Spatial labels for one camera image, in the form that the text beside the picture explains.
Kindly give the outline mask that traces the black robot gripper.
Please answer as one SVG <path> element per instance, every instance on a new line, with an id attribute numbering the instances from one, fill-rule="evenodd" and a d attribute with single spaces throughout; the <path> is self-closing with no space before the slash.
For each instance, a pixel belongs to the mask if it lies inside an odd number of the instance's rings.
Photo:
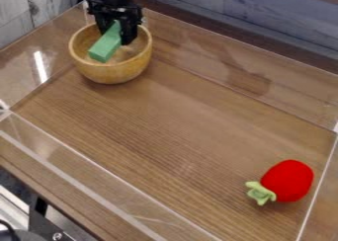
<path id="1" fill-rule="evenodd" d="M 121 44 L 128 45 L 137 37 L 137 25 L 141 23 L 141 7 L 133 0 L 85 0 L 88 3 L 88 13 L 95 18 L 95 23 L 100 34 L 104 34 L 113 25 L 113 21 L 120 21 Z"/>

